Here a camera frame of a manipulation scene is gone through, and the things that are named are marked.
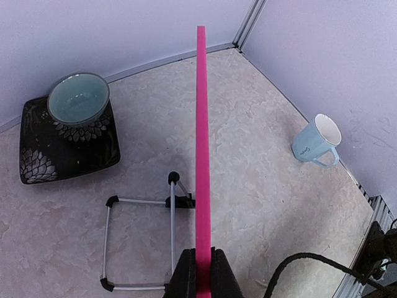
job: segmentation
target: mug handle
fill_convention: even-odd
[[[335,157],[335,160],[331,165],[326,165],[325,163],[318,161],[318,158],[322,157],[327,152],[331,152]],[[330,149],[325,151],[324,154],[320,155],[319,157],[314,158],[312,162],[314,162],[318,166],[322,166],[323,168],[331,168],[331,167],[337,165],[337,163],[339,162],[339,155],[337,154],[337,151],[334,147],[331,147]]]

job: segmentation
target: bowl rim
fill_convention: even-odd
[[[106,101],[104,102],[104,105],[98,110],[98,112],[103,111],[104,108],[106,107],[106,105],[109,103],[110,88],[109,88],[108,82],[107,82],[103,77],[101,77],[101,76],[98,75],[98,74],[89,73],[89,72],[69,74],[68,76],[65,76],[63,79],[61,79],[57,84],[55,84],[55,87],[52,88],[52,90],[51,90],[51,92],[50,92],[50,95],[48,95],[48,99],[47,99],[47,111],[48,111],[48,113],[50,114],[50,116],[51,116],[55,121],[58,121],[59,123],[62,123],[62,124],[65,124],[65,125],[68,125],[68,124],[70,124],[70,125],[76,125],[76,124],[79,124],[79,123],[81,123],[81,122],[85,122],[85,121],[88,121],[88,120],[90,120],[90,119],[96,118],[96,115],[97,115],[97,114],[91,116],[90,118],[87,118],[87,119],[84,119],[84,120],[78,121],[78,122],[76,122],[76,121],[64,121],[64,120],[59,120],[57,117],[55,117],[55,116],[51,113],[50,101],[51,101],[51,95],[53,94],[54,90],[55,90],[60,84],[62,84],[65,80],[70,79],[70,78],[73,78],[73,77],[75,77],[75,76],[80,76],[80,75],[91,75],[91,76],[95,76],[95,77],[99,78],[102,82],[105,83],[105,86],[106,86],[106,89],[107,89],[107,99],[106,99]]]

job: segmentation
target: black clamp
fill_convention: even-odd
[[[171,208],[171,197],[166,199],[166,208]],[[175,196],[175,208],[180,209],[195,209],[196,208],[196,200],[192,199],[192,194],[189,193],[189,197],[187,196]]]
[[[109,284],[109,282],[107,281],[107,278],[102,278],[100,280],[100,284],[102,285],[102,287],[109,292],[113,292],[114,289],[114,285]]]
[[[114,204],[114,203],[118,203],[118,202],[120,202],[120,201],[118,200],[118,196],[112,196],[112,197],[110,197],[110,198],[107,200],[106,206],[109,207],[109,208],[112,208],[112,207],[113,207],[113,204]]]

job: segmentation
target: white wall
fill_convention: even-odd
[[[336,121],[344,163],[395,215],[396,11],[396,1],[268,0],[243,48],[303,115]]]
[[[15,0],[0,2],[0,126],[75,71],[113,75],[233,41],[251,0]]]

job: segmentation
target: metal stand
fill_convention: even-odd
[[[185,186],[179,181],[180,176],[177,172],[171,172],[168,175],[168,184],[170,185],[170,196],[165,200],[161,201],[145,201],[145,200],[134,200],[124,199],[118,196],[110,197],[107,202],[107,215],[106,215],[106,226],[105,226],[105,240],[104,240],[104,259],[102,265],[102,278],[100,283],[105,290],[113,292],[114,290],[124,291],[144,291],[144,290],[165,290],[166,284],[159,284],[158,286],[115,286],[109,283],[106,277],[106,254],[107,254],[107,235],[109,233],[109,222],[110,222],[110,211],[112,210],[113,204],[117,202],[127,202],[136,204],[152,204],[152,205],[163,205],[166,208],[171,209],[171,273],[174,274],[176,267],[175,257],[175,208],[193,209],[195,208],[195,200],[192,199],[192,194],[188,193]],[[180,189],[184,192],[185,196],[175,196],[175,185],[179,185]]]

